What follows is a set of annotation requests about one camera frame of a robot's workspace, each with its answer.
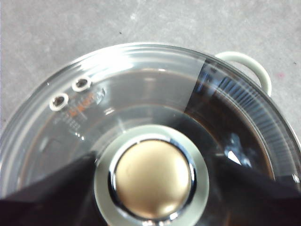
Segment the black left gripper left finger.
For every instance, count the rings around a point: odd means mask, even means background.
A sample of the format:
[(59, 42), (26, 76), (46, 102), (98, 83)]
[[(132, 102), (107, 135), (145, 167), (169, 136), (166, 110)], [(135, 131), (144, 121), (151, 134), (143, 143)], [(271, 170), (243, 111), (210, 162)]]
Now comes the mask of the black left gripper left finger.
[(102, 226), (93, 179), (95, 152), (0, 201), (2, 226)]

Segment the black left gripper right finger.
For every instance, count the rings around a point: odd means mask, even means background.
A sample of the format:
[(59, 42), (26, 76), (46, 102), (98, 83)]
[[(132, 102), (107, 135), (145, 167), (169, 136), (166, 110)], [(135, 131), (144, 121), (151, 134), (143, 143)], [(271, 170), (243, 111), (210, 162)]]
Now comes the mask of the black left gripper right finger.
[(301, 193), (224, 156), (212, 158), (216, 186), (239, 226), (299, 226)]

